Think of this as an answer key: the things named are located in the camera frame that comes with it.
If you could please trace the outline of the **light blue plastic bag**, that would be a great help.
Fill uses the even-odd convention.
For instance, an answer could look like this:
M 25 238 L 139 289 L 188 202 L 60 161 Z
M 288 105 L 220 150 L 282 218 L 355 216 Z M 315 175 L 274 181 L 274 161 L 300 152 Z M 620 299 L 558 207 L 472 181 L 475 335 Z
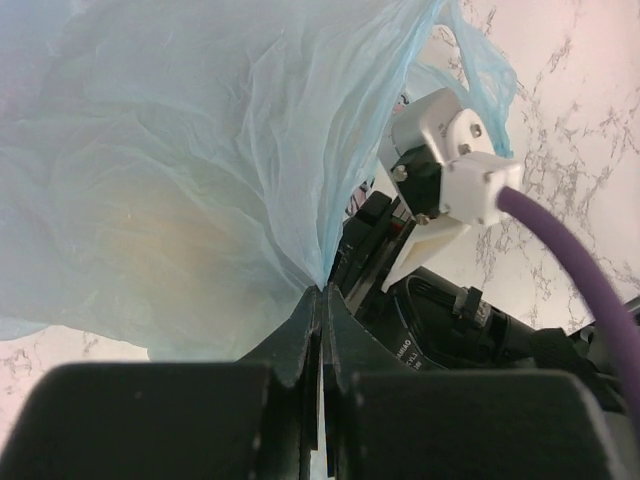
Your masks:
M 516 83 L 455 1 L 5 1 L 1 336 L 239 357 L 325 285 L 401 93 L 509 155 Z

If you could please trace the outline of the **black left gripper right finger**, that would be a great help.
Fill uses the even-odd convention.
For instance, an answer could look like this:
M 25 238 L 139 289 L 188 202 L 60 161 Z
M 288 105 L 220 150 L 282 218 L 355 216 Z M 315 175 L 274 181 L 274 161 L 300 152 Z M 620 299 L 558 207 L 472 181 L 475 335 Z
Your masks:
M 364 458 L 358 400 L 361 376 L 393 372 L 400 368 L 400 362 L 353 317 L 337 286 L 327 286 L 323 307 L 327 467 L 336 479 L 357 479 Z

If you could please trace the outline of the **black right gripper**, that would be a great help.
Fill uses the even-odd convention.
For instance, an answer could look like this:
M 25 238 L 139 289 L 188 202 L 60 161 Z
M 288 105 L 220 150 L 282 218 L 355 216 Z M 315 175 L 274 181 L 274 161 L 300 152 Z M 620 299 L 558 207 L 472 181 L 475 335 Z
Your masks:
M 541 368 L 569 372 L 610 412 L 625 410 L 620 381 L 594 325 L 568 335 L 535 330 L 419 266 L 383 282 L 416 225 L 398 199 L 375 191 L 344 223 L 330 275 L 353 317 L 416 371 Z

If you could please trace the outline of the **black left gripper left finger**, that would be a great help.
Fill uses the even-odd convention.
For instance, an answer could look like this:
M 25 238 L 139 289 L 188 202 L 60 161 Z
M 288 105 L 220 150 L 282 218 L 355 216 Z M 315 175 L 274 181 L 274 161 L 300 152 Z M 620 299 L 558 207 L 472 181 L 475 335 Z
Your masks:
M 308 288 L 290 317 L 242 363 L 268 368 L 253 479 L 308 479 L 318 448 L 320 291 Z

